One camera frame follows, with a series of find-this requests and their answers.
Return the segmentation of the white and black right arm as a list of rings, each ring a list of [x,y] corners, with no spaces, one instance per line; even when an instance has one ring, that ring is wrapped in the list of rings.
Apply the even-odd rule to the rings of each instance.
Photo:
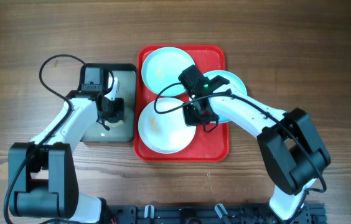
[[[331,159],[309,115],[302,109],[290,112],[266,106],[235,88],[226,78],[204,76],[179,81],[192,101],[184,114],[192,124],[226,117],[257,139],[271,180],[275,184],[269,201],[272,211],[290,221],[302,208],[306,195]]]

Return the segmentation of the light blue plate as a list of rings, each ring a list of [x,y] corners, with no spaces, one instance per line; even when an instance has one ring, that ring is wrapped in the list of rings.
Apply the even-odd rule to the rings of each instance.
[[[242,80],[232,72],[226,70],[212,70],[204,73],[204,77],[212,80],[216,76],[221,76],[227,79],[231,85],[233,85],[239,93],[247,95],[247,89]],[[228,114],[241,113],[243,110],[243,105],[246,105],[243,101],[230,97],[211,97],[209,99],[210,106],[214,109],[214,113],[219,116],[219,123],[227,123],[235,120],[235,115],[233,118],[229,118]]]

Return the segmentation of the green and yellow sponge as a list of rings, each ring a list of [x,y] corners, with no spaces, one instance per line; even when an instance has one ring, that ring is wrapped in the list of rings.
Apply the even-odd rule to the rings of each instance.
[[[117,121],[115,123],[111,123],[109,121],[105,121],[105,125],[108,126],[109,128],[115,128],[115,127],[124,125],[124,121],[120,120],[120,121]]]

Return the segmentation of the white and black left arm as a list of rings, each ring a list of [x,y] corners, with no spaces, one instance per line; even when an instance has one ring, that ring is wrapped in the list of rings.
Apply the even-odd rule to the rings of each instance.
[[[101,223],[110,214],[105,200],[80,193],[72,153],[87,129],[123,118],[124,100],[103,91],[71,91],[46,130],[16,142],[8,154],[9,185],[3,205],[11,216],[46,223]]]

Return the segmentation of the white plate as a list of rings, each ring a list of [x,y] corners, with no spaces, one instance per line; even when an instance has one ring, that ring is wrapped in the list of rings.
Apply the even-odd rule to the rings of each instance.
[[[151,150],[161,154],[172,154],[185,149],[193,140],[195,126],[187,126],[182,109],[166,114],[183,102],[176,98],[160,98],[150,102],[138,119],[138,133],[142,142]]]

